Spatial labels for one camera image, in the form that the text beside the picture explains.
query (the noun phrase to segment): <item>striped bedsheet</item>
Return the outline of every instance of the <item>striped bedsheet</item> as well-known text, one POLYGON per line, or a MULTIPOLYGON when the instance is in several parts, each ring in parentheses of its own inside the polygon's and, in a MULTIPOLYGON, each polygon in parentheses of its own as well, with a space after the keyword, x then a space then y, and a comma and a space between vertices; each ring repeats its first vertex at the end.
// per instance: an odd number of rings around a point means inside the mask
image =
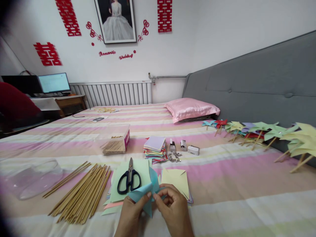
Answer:
MULTIPOLYGON (((190 216, 196 236, 316 236, 316 171, 303 166, 289 171, 297 160, 273 163, 281 154, 271 148, 263 152, 257 145, 240 146, 228 142, 225 132, 215 135, 202 122, 172 123, 163 104, 113 106, 120 112, 98 113, 94 108, 27 132, 0 140, 1 177, 31 161, 55 158, 66 174, 85 161, 107 164, 115 169, 120 162, 144 159, 146 137, 164 136, 200 147, 200 155, 181 152, 180 163, 159 163, 153 168, 185 169, 194 204, 190 216), (90 120, 108 116, 100 122, 90 120), (130 143, 126 154, 103 156, 93 139, 111 124, 130 124, 130 143)), ((113 236, 120 213, 100 216, 110 182, 94 217, 85 225, 56 224, 58 217, 47 216, 53 206, 84 174, 46 199, 41 195, 18 201, 1 186, 6 218, 19 236, 113 236)), ((153 218, 142 217, 141 236, 169 236, 167 226, 153 205, 153 218)))

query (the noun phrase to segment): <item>desk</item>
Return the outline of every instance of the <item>desk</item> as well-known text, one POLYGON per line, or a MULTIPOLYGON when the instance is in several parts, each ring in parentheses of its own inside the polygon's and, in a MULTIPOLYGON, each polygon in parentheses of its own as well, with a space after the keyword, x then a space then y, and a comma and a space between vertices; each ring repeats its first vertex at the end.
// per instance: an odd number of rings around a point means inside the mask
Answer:
POLYGON ((81 105, 85 110, 86 104, 84 102, 85 95, 73 95, 73 96, 63 96, 63 97, 50 97, 50 98, 31 98, 33 103, 41 110, 58 110, 61 118, 65 117, 63 108, 74 105, 81 105))

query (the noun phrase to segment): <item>headboard button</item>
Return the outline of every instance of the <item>headboard button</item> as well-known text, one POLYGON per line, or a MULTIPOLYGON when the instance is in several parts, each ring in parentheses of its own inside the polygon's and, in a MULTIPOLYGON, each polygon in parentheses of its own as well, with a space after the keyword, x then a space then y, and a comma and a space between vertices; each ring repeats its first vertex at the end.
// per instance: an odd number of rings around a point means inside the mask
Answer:
POLYGON ((291 98, 293 96, 293 93, 287 93, 284 95, 285 98, 291 98))

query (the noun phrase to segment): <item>phone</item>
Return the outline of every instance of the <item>phone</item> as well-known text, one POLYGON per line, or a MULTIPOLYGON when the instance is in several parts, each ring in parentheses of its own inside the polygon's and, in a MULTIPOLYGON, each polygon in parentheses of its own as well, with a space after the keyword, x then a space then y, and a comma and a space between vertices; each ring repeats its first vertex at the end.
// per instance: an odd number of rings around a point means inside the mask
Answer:
POLYGON ((101 117, 95 118, 94 120, 92 120, 92 122, 99 122, 99 121, 102 120, 102 119, 104 119, 104 118, 101 118, 101 117))

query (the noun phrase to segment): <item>scissors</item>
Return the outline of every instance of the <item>scissors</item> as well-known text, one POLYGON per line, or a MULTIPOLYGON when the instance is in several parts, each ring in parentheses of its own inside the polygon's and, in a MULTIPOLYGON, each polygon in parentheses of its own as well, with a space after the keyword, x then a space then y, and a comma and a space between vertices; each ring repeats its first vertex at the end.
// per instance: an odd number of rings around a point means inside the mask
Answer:
POLYGON ((141 186, 141 176, 139 175, 139 173, 136 170, 134 170, 132 158, 129 160, 128 170, 121 176, 121 178, 118 181, 118 193, 119 194, 127 194, 129 185, 131 186, 131 191, 134 191, 135 189, 138 189, 141 186), (139 185, 136 188, 133 188, 134 175, 137 175, 139 177, 139 185), (121 181, 125 177, 126 177, 126 189, 124 191, 121 191, 119 189, 119 186, 121 184, 121 181))

